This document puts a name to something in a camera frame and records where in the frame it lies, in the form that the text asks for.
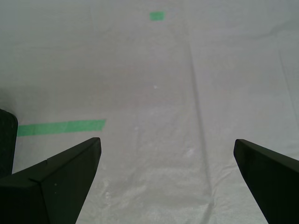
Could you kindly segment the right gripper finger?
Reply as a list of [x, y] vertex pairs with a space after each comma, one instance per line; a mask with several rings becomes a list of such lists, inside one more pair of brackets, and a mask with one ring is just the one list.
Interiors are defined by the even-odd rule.
[[237, 139], [238, 168], [270, 224], [299, 222], [299, 162], [247, 140]]
[[90, 138], [0, 180], [2, 224], [74, 224], [101, 157], [99, 137]]

